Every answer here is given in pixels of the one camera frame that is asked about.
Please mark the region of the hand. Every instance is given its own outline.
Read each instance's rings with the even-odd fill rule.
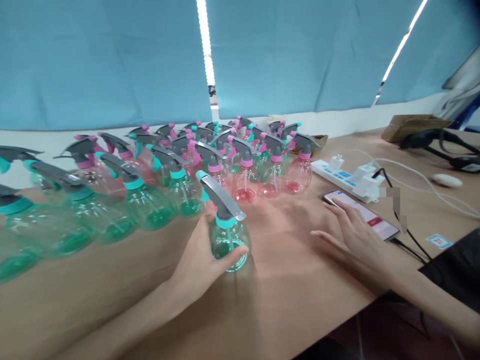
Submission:
[[[249,252],[247,246],[239,246],[223,258],[215,259],[209,239],[209,219],[214,218],[211,215],[200,218],[168,280],[175,300],[183,307],[181,310],[197,301],[220,275]]]
[[[360,262],[380,276],[380,280],[387,280],[385,276],[388,276],[390,271],[394,271],[397,266],[402,266],[393,249],[380,239],[357,209],[337,199],[333,199],[333,202],[340,208],[325,202],[323,204],[336,216],[343,241],[321,230],[312,231],[311,234],[327,241],[349,258]]]

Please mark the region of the left hand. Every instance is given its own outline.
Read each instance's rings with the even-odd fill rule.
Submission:
[[[213,220],[211,215],[201,216],[175,272],[168,280],[172,295],[184,309],[205,294],[220,275],[249,252],[247,246],[239,246],[223,258],[215,259],[209,239],[210,219]]]

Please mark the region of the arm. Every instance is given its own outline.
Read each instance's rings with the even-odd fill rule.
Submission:
[[[216,260],[210,248],[207,218],[202,216],[170,280],[53,359],[117,359],[197,301],[220,275],[248,251],[248,247],[239,246]]]
[[[353,207],[334,200],[324,203],[340,224],[343,241],[324,231],[312,231],[347,257],[370,270],[376,280],[429,314],[463,343],[480,348],[480,315],[404,264],[395,249],[382,241]]]

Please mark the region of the white wall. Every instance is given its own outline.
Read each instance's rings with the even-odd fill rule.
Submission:
[[[430,114],[437,103],[443,97],[442,93],[425,97],[423,99],[397,103],[391,105],[375,105],[370,108],[351,109],[345,111],[304,112],[284,115],[287,125],[301,122],[300,132],[309,135],[328,135],[335,138],[343,135],[363,132],[371,129],[385,127],[389,124],[393,115],[398,114]],[[218,109],[212,109],[212,118],[219,120]],[[266,129],[268,117],[251,118],[260,128]],[[133,127],[118,129],[103,129],[113,135],[122,137]],[[52,159],[73,141],[76,134],[96,135],[100,130],[92,131],[3,131],[0,130],[0,145],[17,146],[37,151],[43,151],[38,159],[48,162],[66,170],[75,169],[72,159]],[[14,161],[10,170],[0,175],[0,184],[15,188],[29,188],[30,173],[22,165],[21,161]]]

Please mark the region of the cardboard box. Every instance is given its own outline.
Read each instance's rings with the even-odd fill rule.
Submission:
[[[431,114],[395,115],[383,131],[381,138],[389,143],[398,143],[407,135],[428,129],[443,129],[450,123],[450,120],[444,120]]]

